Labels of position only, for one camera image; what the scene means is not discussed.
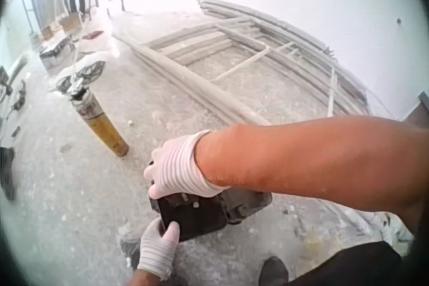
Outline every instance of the glove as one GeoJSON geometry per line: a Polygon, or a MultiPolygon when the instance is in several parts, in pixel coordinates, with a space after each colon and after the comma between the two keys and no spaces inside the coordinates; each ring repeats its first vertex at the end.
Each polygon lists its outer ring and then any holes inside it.
{"type": "Polygon", "coordinates": [[[144,171],[145,179],[155,184],[149,189],[152,199],[185,192],[201,197],[213,197],[228,187],[208,182],[195,164],[194,148],[199,139],[209,133],[201,131],[166,141],[152,151],[153,164],[144,171]]]}
{"type": "Polygon", "coordinates": [[[164,280],[172,272],[180,228],[177,222],[171,222],[166,233],[161,236],[160,226],[161,218],[156,218],[141,236],[140,261],[137,269],[148,271],[164,280]]]}

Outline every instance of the white wall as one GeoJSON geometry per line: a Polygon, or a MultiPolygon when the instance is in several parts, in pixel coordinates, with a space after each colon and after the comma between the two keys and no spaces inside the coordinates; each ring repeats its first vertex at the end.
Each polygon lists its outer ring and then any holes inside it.
{"type": "Polygon", "coordinates": [[[30,32],[21,0],[9,2],[0,21],[0,65],[6,71],[22,53],[31,48],[30,32]]]}
{"type": "MultiPolygon", "coordinates": [[[[196,0],[133,1],[146,11],[198,10],[196,0]]],[[[420,0],[227,1],[272,14],[320,38],[397,119],[429,87],[428,22],[420,0]]]]}

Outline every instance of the wrist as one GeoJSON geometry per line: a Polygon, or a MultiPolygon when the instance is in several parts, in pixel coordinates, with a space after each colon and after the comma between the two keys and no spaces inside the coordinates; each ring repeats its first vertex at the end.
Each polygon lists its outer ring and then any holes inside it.
{"type": "Polygon", "coordinates": [[[154,274],[145,271],[143,269],[138,269],[135,271],[133,279],[128,284],[129,286],[156,286],[160,283],[160,278],[154,274]]]}
{"type": "Polygon", "coordinates": [[[234,137],[242,125],[233,125],[221,131],[212,131],[201,137],[194,148],[195,164],[204,178],[215,186],[231,186],[235,173],[231,166],[231,156],[235,154],[234,137]]]}

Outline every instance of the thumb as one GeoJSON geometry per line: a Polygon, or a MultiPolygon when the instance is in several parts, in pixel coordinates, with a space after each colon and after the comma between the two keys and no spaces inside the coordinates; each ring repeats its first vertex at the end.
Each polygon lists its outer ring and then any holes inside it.
{"type": "Polygon", "coordinates": [[[149,197],[151,197],[152,199],[160,199],[162,197],[165,196],[169,196],[170,194],[173,194],[174,192],[169,192],[167,190],[164,189],[159,189],[158,186],[156,184],[153,184],[150,188],[149,188],[149,197]]]}
{"type": "Polygon", "coordinates": [[[180,227],[179,224],[175,221],[171,221],[166,233],[163,235],[162,239],[170,241],[173,244],[178,244],[180,238],[180,227]]]}

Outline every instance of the fingers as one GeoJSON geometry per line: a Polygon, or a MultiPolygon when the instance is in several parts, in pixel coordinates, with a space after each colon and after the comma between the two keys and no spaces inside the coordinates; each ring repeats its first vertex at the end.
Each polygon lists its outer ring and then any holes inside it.
{"type": "Polygon", "coordinates": [[[149,165],[143,172],[143,177],[149,182],[154,180],[154,167],[154,165],[149,165]]]}
{"type": "Polygon", "coordinates": [[[149,224],[149,226],[147,226],[145,232],[143,233],[143,235],[160,235],[160,225],[161,225],[161,217],[158,217],[154,220],[152,220],[152,222],[149,224]]]}
{"type": "Polygon", "coordinates": [[[170,241],[173,244],[178,244],[180,238],[180,227],[179,224],[175,221],[172,221],[168,226],[166,233],[163,235],[162,239],[170,241]]]}
{"type": "Polygon", "coordinates": [[[161,148],[160,147],[157,147],[156,149],[154,149],[152,151],[152,154],[151,154],[152,160],[156,161],[158,159],[158,156],[160,155],[160,153],[161,153],[161,148]]]}
{"type": "Polygon", "coordinates": [[[149,197],[151,197],[154,200],[160,199],[165,196],[169,196],[170,194],[174,194],[174,191],[171,190],[163,190],[159,188],[159,185],[153,184],[149,188],[149,197]]]}

